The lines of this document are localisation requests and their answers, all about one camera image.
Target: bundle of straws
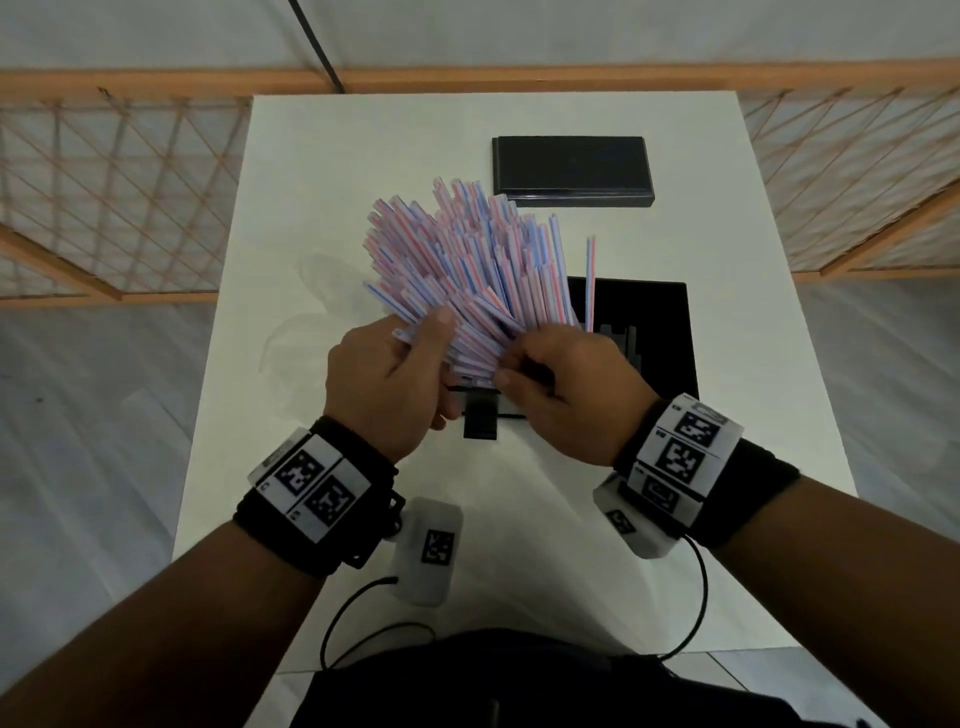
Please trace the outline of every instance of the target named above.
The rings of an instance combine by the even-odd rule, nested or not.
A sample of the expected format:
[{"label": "bundle of straws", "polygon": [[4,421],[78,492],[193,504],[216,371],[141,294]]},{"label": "bundle of straws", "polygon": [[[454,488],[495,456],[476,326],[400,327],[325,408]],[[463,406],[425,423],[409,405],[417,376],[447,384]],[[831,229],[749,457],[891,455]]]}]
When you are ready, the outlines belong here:
[{"label": "bundle of straws", "polygon": [[[399,197],[377,200],[364,247],[380,280],[364,285],[410,326],[446,304],[457,317],[447,360],[467,385],[492,386],[497,360],[523,331],[543,324],[579,326],[566,283],[560,223],[520,215],[506,195],[486,197],[480,182],[434,180],[440,205],[430,215]],[[593,251],[587,243],[587,331],[593,329]]]}]

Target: forearm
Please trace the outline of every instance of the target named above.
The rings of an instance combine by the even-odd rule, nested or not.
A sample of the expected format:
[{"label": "forearm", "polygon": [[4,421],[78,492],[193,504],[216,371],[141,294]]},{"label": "forearm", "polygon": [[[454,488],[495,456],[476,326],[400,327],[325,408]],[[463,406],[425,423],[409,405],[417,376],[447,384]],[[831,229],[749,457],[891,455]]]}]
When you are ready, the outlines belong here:
[{"label": "forearm", "polygon": [[891,725],[960,718],[960,546],[802,479],[716,557]]},{"label": "forearm", "polygon": [[227,523],[0,698],[0,725],[241,726],[322,585]]}]

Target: black pole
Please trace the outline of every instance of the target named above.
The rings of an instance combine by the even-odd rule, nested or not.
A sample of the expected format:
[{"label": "black pole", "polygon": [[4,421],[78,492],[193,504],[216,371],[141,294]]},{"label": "black pole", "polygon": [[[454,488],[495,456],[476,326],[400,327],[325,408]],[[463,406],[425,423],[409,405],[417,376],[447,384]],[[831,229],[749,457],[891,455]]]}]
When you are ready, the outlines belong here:
[{"label": "black pole", "polygon": [[313,52],[317,54],[317,58],[320,59],[320,63],[324,65],[324,71],[326,71],[326,75],[330,77],[333,87],[337,89],[337,93],[347,93],[347,90],[344,89],[344,85],[340,83],[340,78],[337,76],[337,72],[333,70],[333,66],[330,65],[330,61],[327,60],[324,49],[320,47],[320,42],[317,40],[317,36],[313,32],[313,28],[310,27],[310,22],[306,19],[306,15],[303,14],[300,3],[297,2],[297,0],[290,0],[290,7],[293,9],[294,15],[297,16],[297,20],[300,22],[300,27],[303,28],[303,32],[306,34],[306,39],[310,41]]}]

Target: right hand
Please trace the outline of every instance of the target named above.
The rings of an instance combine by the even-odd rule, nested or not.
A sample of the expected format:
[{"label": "right hand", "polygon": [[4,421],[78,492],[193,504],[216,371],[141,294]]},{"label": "right hand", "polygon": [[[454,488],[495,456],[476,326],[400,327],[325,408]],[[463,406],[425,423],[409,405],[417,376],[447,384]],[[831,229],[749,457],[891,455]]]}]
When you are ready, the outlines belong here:
[{"label": "right hand", "polygon": [[[529,357],[554,374],[554,395],[519,372]],[[493,384],[537,434],[564,455],[612,465],[658,397],[606,336],[549,324],[521,334]]]}]

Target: black holder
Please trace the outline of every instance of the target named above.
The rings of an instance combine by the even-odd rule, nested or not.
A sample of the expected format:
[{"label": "black holder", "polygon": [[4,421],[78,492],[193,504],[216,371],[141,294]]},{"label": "black holder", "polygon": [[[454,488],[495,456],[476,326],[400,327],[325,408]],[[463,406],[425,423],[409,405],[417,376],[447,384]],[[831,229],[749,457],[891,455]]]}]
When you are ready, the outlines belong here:
[{"label": "black holder", "polygon": [[[584,321],[587,283],[573,277],[567,282],[573,310]],[[657,394],[672,400],[686,392],[699,399],[685,283],[597,279],[593,318],[595,322],[604,322],[598,332],[616,343]],[[547,367],[527,360],[520,370],[552,390],[553,372]],[[523,419],[519,410],[495,389],[451,389],[463,398],[465,438],[495,440],[497,419]]]}]

